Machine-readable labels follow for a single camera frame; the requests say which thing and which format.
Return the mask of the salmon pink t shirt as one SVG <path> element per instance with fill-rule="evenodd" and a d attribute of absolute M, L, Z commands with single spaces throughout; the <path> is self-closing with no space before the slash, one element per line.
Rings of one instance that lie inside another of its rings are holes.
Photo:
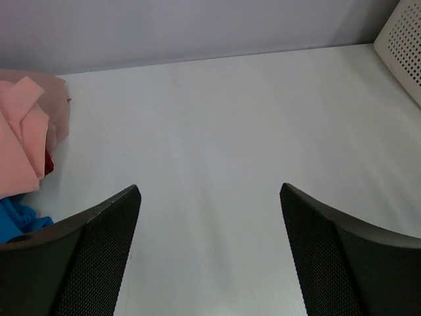
<path fill-rule="evenodd" d="M 43 88 L 29 77 L 1 82 L 1 197 L 39 189 L 45 176 L 49 117 L 38 99 Z"/>

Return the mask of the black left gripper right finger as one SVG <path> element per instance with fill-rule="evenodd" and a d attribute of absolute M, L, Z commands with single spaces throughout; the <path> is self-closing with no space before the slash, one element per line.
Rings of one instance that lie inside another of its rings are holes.
<path fill-rule="evenodd" d="M 419 315 L 420 239 L 280 190 L 307 315 Z"/>

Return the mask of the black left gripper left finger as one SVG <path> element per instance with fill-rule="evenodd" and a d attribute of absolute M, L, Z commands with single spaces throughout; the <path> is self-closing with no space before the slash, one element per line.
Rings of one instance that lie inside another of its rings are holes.
<path fill-rule="evenodd" d="M 113 315 L 140 206 L 131 185 L 1 244 L 1 314 Z"/>

